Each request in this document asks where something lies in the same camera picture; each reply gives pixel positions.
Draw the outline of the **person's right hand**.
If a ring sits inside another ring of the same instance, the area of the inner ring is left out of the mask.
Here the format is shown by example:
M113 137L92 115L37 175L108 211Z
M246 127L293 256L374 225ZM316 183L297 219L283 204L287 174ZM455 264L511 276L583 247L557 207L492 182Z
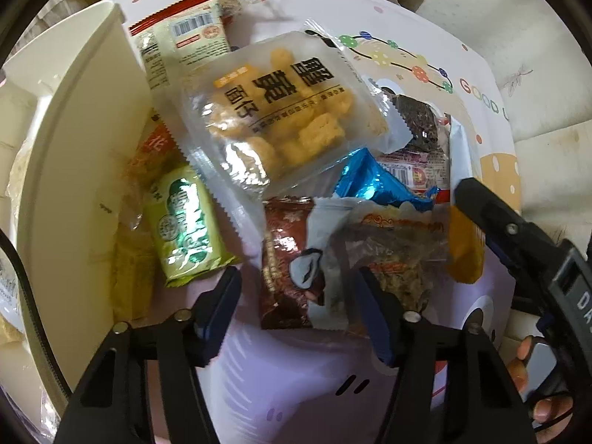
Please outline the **person's right hand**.
M525 359L531 351L533 337L527 336L516 350L516 357L507 365L509 374L519 392L523 392L529 381ZM538 443L550 443L568 426L572 413L573 399L570 396L553 396L539 401L534 407L534 419L539 424L546 424L568 413L568 416L551 427L537 432Z

